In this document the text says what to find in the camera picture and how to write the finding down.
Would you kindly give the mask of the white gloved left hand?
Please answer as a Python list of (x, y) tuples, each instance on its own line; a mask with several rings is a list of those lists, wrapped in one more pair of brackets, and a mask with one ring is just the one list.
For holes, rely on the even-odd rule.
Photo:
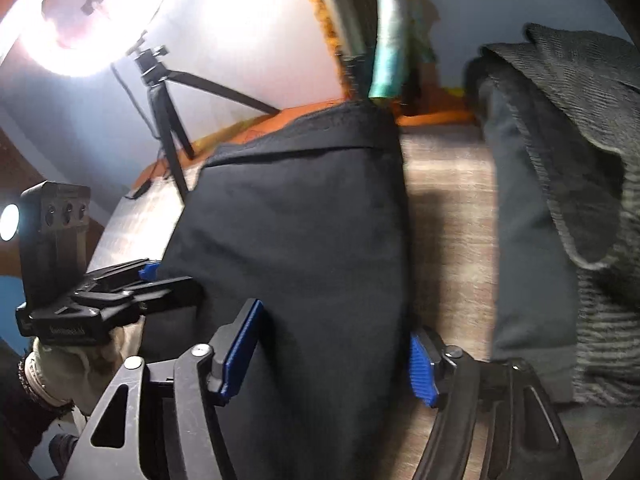
[(78, 408), (90, 415), (122, 364), (141, 346), (144, 320), (116, 327), (96, 347), (48, 346), (34, 340), (22, 376), (30, 391), (51, 408)]

